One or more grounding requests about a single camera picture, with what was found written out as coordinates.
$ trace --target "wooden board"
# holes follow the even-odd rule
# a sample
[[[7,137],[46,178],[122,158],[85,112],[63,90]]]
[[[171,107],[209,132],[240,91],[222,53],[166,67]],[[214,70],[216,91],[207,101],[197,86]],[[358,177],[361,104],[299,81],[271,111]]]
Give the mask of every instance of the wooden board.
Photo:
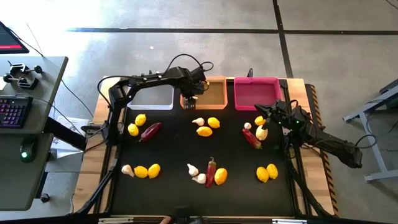
[[[108,97],[108,89],[113,86],[119,78],[110,78],[103,82],[101,92]],[[289,87],[289,95],[291,100],[298,100],[300,105],[306,111],[310,111],[308,103],[307,92],[305,91],[304,80],[298,78],[287,79]],[[94,114],[94,123],[103,124],[104,120],[108,117],[108,108],[105,100],[102,96],[99,96],[97,107]],[[91,138],[88,142],[87,147],[98,144],[101,141],[101,136],[97,135]],[[113,155],[116,148],[113,147],[111,151],[112,160],[109,164],[113,163]],[[100,181],[101,168],[105,155],[105,145],[102,144],[90,151],[88,151],[84,158],[80,169],[80,175],[75,189],[75,195],[73,197],[73,205],[75,211],[83,206],[83,204],[89,199],[91,194],[94,192]],[[333,206],[329,195],[328,183],[326,180],[325,171],[323,169],[322,160],[314,152],[308,149],[302,149],[302,160],[305,172],[305,178],[307,180],[308,188],[312,191],[315,198],[322,204],[323,208],[329,213],[333,214]],[[296,185],[298,203],[300,210],[305,213],[303,197],[301,190]],[[101,199],[100,212],[103,212],[106,206],[106,201],[109,194],[109,184],[103,192]]]

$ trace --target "orange bin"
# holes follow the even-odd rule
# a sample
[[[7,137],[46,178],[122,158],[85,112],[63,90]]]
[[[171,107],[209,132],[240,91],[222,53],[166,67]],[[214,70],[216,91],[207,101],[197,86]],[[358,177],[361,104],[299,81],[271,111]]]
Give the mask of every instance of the orange bin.
[[[202,95],[197,95],[196,110],[222,110],[228,103],[226,95],[226,78],[224,76],[207,77],[209,89]],[[183,97],[180,96],[180,104],[183,108]]]

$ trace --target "red pepper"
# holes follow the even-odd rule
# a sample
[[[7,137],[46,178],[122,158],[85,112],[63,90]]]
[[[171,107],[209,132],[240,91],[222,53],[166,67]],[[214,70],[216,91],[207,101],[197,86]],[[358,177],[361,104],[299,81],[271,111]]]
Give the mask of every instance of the red pepper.
[[[149,126],[142,134],[141,139],[139,141],[148,141],[152,138],[154,134],[162,127],[162,123],[154,123],[153,125]]]
[[[242,129],[243,135],[248,142],[256,149],[262,149],[261,142],[247,129]]]
[[[210,158],[211,161],[207,165],[207,173],[206,173],[206,187],[210,187],[214,180],[214,175],[216,174],[216,162],[214,158]]]

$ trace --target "keyboard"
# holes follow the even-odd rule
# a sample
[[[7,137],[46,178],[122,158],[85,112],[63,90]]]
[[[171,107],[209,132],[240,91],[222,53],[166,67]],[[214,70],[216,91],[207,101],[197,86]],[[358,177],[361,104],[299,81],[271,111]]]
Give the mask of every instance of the keyboard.
[[[0,96],[0,128],[23,128],[32,100],[29,96]]]

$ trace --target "concrete floor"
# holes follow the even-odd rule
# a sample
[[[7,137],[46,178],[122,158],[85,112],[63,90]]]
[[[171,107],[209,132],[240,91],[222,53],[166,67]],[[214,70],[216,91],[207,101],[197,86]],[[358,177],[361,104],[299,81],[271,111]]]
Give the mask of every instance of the concrete floor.
[[[17,17],[7,11],[22,6]],[[257,77],[286,77],[277,34],[137,34],[65,32],[71,27],[276,29],[272,0],[218,1],[4,1],[0,21],[45,55],[66,55],[64,81],[95,110],[97,81],[105,75],[137,75],[163,70],[180,53],[210,60],[209,75],[241,77],[250,67]],[[398,10],[385,1],[279,0],[285,29],[295,30],[398,30]],[[355,142],[364,134],[360,124],[341,118],[377,96],[377,91],[397,78],[396,35],[286,35],[293,75],[316,86],[327,132]],[[175,64],[193,68],[187,59]],[[85,108],[64,86],[57,94],[57,108],[67,116],[90,118]],[[74,106],[64,101],[74,102]],[[398,119],[375,115],[371,126],[383,133]],[[398,169],[398,132],[380,138],[389,169]],[[331,156],[340,216],[398,223],[398,178],[365,183],[363,175],[377,172],[370,150],[363,150],[362,169],[349,169]],[[79,155],[52,161],[46,168],[45,191],[53,198],[35,200],[26,212],[0,212],[0,219],[63,215],[70,209],[80,168]]]

